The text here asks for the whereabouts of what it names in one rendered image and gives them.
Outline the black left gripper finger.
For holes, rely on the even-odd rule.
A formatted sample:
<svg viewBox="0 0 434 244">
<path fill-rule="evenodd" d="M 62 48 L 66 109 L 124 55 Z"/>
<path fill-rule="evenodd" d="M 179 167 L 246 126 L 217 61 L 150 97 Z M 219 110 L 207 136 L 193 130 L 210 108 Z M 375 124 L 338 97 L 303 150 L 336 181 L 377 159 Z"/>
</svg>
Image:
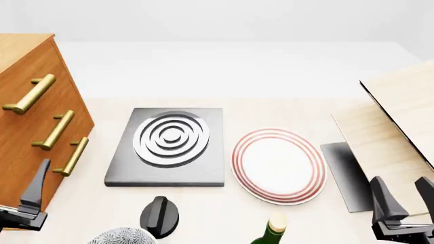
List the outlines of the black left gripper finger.
<svg viewBox="0 0 434 244">
<path fill-rule="evenodd" d="M 20 199 L 18 211 L 30 215 L 38 215 L 41 211 L 42 190 L 45 175 L 50 168 L 51 160 L 44 159 L 35 174 L 33 180 L 28 185 Z"/>
</svg>

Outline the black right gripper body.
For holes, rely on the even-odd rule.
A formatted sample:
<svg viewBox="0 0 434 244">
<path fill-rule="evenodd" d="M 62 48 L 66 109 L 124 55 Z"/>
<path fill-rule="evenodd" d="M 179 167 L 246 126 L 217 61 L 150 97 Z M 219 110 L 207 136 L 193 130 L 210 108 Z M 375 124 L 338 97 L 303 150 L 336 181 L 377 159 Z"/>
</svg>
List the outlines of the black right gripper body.
<svg viewBox="0 0 434 244">
<path fill-rule="evenodd" d="M 402 224 L 399 220 L 372 218 L 378 240 L 394 242 L 434 242 L 434 224 Z"/>
</svg>

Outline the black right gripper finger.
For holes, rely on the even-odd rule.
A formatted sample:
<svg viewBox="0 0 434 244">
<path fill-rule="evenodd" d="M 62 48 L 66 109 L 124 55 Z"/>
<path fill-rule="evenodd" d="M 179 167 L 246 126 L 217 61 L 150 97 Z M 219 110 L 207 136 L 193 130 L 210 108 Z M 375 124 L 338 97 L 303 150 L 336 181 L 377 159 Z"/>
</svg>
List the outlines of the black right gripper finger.
<svg viewBox="0 0 434 244">
<path fill-rule="evenodd" d="M 390 190 L 380 176 L 375 176 L 370 180 L 370 188 L 374 206 L 373 224 L 384 221 L 401 221 L 409 216 L 409 213 L 390 193 Z"/>
<path fill-rule="evenodd" d="M 434 183 L 423 176 L 415 182 L 415 186 L 428 211 L 434 211 Z"/>
</svg>

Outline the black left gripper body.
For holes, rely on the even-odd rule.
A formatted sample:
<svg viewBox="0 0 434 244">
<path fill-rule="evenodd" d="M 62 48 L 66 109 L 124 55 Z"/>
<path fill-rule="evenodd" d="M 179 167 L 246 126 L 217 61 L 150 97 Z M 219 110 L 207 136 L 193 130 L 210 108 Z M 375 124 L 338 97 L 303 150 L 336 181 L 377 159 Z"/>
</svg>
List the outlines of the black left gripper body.
<svg viewBox="0 0 434 244">
<path fill-rule="evenodd" d="M 34 215 L 18 211 L 13 207 L 0 205 L 0 231 L 6 229 L 40 231 L 47 217 L 48 214 L 42 211 Z"/>
</svg>

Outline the small wooden drawer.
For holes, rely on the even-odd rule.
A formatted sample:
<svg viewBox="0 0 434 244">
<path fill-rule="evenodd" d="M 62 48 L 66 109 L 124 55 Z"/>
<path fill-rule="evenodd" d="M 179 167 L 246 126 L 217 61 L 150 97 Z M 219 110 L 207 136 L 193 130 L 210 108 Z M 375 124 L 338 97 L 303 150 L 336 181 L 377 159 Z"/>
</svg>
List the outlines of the small wooden drawer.
<svg viewBox="0 0 434 244">
<path fill-rule="evenodd" d="M 67 110 L 74 111 L 75 116 L 54 147 L 50 151 L 42 150 L 39 147 L 32 147 L 31 143 L 33 141 L 45 140 L 58 123 L 58 120 L 53 119 L 53 116 L 64 114 Z M 41 106 L 31 114 L 25 115 L 24 119 L 26 121 L 24 122 L 24 126 L 21 127 L 23 131 L 20 135 L 21 144 L 19 151 L 19 155 L 24 157 L 24 165 L 20 167 L 20 179 L 32 180 L 41 162 L 44 159 L 51 160 L 42 190 L 41 209 L 45 210 L 63 179 L 67 178 L 61 174 L 53 173 L 52 170 L 65 166 L 75 150 L 75 146 L 71 146 L 70 142 L 78 141 L 83 137 L 88 138 L 89 133 L 94 127 L 94 122 L 86 107 L 79 105 Z"/>
</svg>

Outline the medium wooden drawer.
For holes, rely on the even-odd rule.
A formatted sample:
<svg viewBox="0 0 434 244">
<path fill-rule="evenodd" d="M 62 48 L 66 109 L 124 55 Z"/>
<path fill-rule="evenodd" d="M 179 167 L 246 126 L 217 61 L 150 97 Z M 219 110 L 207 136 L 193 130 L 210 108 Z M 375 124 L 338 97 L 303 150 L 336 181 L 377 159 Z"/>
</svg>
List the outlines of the medium wooden drawer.
<svg viewBox="0 0 434 244">
<path fill-rule="evenodd" d="M 63 167 L 70 142 L 88 136 L 94 123 L 70 81 L 59 78 L 24 114 L 0 107 L 0 196 L 19 199 L 44 159 Z"/>
</svg>

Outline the large wooden drawer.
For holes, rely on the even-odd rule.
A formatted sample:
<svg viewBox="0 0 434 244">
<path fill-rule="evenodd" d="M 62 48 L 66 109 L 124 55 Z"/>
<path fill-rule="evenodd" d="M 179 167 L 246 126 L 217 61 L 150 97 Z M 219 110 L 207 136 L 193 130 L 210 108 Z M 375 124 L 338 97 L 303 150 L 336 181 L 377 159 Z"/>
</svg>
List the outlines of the large wooden drawer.
<svg viewBox="0 0 434 244">
<path fill-rule="evenodd" d="M 20 101 L 35 86 L 31 79 L 42 79 L 47 74 L 56 77 L 55 83 L 24 115 L 2 109 L 4 104 Z M 20 145 L 24 116 L 49 105 L 79 105 L 79 97 L 52 40 L 44 41 L 0 73 L 0 145 Z"/>
</svg>

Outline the wooden cabinet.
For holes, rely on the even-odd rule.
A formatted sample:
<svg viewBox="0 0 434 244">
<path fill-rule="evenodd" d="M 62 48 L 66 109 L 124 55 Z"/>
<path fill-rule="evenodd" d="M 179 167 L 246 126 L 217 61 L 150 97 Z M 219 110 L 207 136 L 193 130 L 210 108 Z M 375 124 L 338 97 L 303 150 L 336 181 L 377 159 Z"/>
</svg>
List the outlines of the wooden cabinet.
<svg viewBox="0 0 434 244">
<path fill-rule="evenodd" d="M 60 58 L 62 59 L 63 65 L 68 73 L 68 77 L 71 80 L 71 85 L 76 89 L 77 93 L 79 93 L 79 90 L 77 89 L 77 86 L 75 85 L 73 78 L 71 77 L 71 74 L 62 57 L 62 54 L 60 53 L 60 50 L 56 45 L 53 34 L 0 34 L 0 73 L 5 71 L 11 64 L 14 64 L 25 54 L 29 53 L 31 50 L 38 47 L 40 44 L 47 40 L 53 41 L 53 45 L 58 52 Z M 20 204 L 20 199 L 23 193 L 20 195 L 19 199 L 12 199 L 0 196 L 0 205 L 18 209 L 18 205 Z"/>
</svg>

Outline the black microwave oven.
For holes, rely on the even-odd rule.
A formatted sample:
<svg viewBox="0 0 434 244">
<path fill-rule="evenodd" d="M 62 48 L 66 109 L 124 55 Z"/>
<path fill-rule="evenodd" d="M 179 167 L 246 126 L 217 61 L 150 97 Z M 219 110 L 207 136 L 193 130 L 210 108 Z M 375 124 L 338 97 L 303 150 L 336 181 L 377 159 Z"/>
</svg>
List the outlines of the black microwave oven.
<svg viewBox="0 0 434 244">
<path fill-rule="evenodd" d="M 381 177 L 411 216 L 428 214 L 415 181 L 434 182 L 434 60 L 360 81 L 368 99 L 332 113 L 367 179 Z"/>
</svg>

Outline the patterned bowl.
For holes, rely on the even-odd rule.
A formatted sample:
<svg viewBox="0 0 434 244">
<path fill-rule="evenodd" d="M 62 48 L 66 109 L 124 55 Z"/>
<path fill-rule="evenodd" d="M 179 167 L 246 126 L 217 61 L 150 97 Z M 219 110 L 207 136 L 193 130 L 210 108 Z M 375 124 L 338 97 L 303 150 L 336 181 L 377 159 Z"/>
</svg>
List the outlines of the patterned bowl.
<svg viewBox="0 0 434 244">
<path fill-rule="evenodd" d="M 87 244 L 158 244 L 156 238 L 141 228 L 119 227 L 100 233 Z"/>
</svg>

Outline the flat black stove plate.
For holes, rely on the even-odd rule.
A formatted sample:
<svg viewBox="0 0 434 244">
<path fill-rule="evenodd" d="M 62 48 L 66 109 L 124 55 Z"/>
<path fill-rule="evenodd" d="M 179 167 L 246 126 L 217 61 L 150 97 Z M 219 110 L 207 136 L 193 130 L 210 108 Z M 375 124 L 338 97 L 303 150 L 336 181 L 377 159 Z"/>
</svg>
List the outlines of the flat black stove plate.
<svg viewBox="0 0 434 244">
<path fill-rule="evenodd" d="M 105 186 L 224 186 L 221 108 L 135 108 Z"/>
</svg>

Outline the white plate with red rings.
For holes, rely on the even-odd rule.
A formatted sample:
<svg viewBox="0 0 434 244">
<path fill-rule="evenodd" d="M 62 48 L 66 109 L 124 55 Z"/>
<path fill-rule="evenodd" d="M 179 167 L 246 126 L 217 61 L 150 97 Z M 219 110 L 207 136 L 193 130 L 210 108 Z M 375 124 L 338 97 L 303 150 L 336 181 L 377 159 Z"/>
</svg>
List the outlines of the white plate with red rings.
<svg viewBox="0 0 434 244">
<path fill-rule="evenodd" d="M 317 197 L 328 169 L 305 138 L 280 128 L 251 131 L 231 154 L 236 181 L 251 195 L 275 205 L 300 205 Z"/>
</svg>

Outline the green glass bottle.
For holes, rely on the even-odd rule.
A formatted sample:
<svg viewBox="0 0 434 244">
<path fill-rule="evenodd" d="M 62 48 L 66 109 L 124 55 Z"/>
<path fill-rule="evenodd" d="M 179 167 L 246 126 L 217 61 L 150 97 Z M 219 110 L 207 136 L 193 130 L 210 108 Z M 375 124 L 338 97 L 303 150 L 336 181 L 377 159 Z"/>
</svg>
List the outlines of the green glass bottle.
<svg viewBox="0 0 434 244">
<path fill-rule="evenodd" d="M 284 213 L 275 212 L 268 218 L 264 234 L 254 239 L 250 244 L 279 244 L 288 225 Z"/>
</svg>

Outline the round black stove knob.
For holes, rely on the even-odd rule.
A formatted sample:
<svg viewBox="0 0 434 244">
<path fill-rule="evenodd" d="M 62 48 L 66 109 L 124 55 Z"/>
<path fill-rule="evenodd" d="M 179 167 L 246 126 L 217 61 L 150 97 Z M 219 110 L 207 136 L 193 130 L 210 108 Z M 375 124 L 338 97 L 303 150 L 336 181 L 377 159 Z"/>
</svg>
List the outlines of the round black stove knob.
<svg viewBox="0 0 434 244">
<path fill-rule="evenodd" d="M 140 227 L 156 239 L 163 239 L 175 231 L 179 220 L 177 206 L 166 197 L 158 196 L 143 209 Z"/>
</svg>

